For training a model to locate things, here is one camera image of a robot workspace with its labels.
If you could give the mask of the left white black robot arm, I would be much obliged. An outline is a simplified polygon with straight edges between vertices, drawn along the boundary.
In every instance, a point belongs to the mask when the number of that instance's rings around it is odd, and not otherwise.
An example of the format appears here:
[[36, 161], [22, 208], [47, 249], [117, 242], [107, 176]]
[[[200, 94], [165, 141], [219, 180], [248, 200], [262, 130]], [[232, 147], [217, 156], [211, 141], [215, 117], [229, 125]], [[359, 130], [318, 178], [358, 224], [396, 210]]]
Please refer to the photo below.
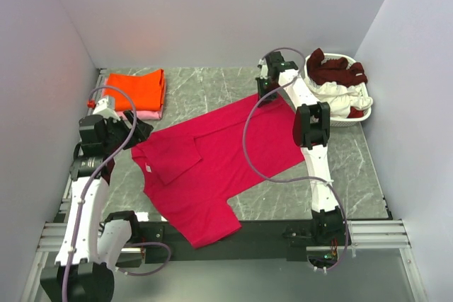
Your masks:
[[141, 240], [133, 211], [103, 221], [114, 157], [146, 141], [153, 127], [128, 110], [124, 119], [93, 112], [79, 120], [80, 142], [70, 167], [71, 202], [55, 263], [42, 271], [40, 285], [51, 301], [111, 301], [114, 271], [123, 246]]

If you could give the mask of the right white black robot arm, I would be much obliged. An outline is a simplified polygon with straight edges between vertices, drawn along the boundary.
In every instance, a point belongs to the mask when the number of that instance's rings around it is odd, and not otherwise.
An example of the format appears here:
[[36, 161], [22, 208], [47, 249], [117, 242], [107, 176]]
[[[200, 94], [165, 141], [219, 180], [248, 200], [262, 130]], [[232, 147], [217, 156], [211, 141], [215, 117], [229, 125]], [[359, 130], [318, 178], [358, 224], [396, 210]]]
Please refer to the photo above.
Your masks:
[[302, 69], [282, 56], [282, 47], [271, 50], [258, 63], [260, 76], [256, 78], [257, 109], [277, 98], [284, 90], [296, 109], [292, 137], [304, 157], [311, 186], [312, 227], [305, 238], [325, 245], [344, 235], [347, 219], [338, 195], [332, 186], [328, 166], [331, 109], [319, 101], [306, 85]]

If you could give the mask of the crimson pink t shirt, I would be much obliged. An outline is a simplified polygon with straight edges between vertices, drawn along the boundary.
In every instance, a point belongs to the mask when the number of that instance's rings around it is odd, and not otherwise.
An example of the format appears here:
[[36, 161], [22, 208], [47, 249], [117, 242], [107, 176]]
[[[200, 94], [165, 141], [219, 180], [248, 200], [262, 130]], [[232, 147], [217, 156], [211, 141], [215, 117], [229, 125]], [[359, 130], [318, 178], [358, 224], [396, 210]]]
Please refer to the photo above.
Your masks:
[[304, 157], [292, 140], [294, 112], [282, 98], [258, 108], [256, 95], [151, 134], [132, 148], [144, 193], [194, 248], [241, 227], [228, 199]]

